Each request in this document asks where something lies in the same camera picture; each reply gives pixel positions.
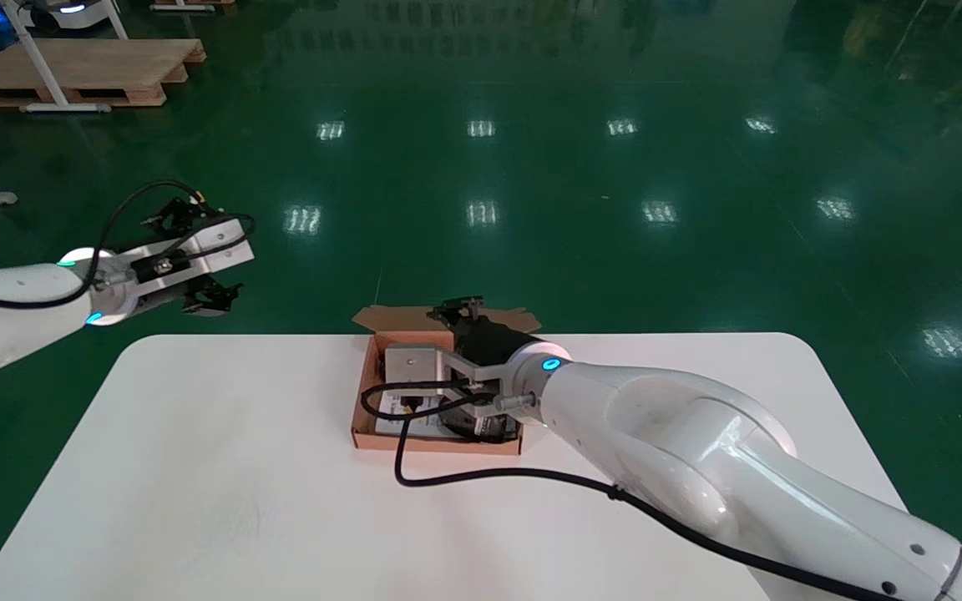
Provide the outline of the black cloth-covered left gripper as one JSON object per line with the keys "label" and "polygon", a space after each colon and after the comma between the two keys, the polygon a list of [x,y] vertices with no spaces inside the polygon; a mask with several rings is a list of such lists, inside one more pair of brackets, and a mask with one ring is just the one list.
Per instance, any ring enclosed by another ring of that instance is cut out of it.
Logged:
{"label": "black cloth-covered left gripper", "polygon": [[[182,237],[194,231],[207,217],[207,209],[198,200],[174,197],[163,209],[141,221],[142,227],[157,237]],[[131,295],[136,297],[133,311],[152,311],[183,297],[182,312],[200,318],[218,318],[230,312],[240,296],[243,284],[224,286],[215,279],[197,279],[199,271],[176,271],[161,276],[141,278],[133,271]]]}

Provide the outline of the black cloth-covered right gripper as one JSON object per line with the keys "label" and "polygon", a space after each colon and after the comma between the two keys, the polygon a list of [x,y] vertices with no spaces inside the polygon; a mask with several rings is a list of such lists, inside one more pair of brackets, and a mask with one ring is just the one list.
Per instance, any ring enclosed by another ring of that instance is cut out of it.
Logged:
{"label": "black cloth-covered right gripper", "polygon": [[[482,316],[484,306],[481,295],[448,298],[428,311],[428,319],[449,328],[454,334],[455,354],[477,366],[507,364],[522,347],[544,342]],[[518,422],[507,415],[474,417],[467,408],[476,406],[452,404],[451,398],[440,397],[439,422],[455,437],[469,442],[507,442],[519,435]]]}

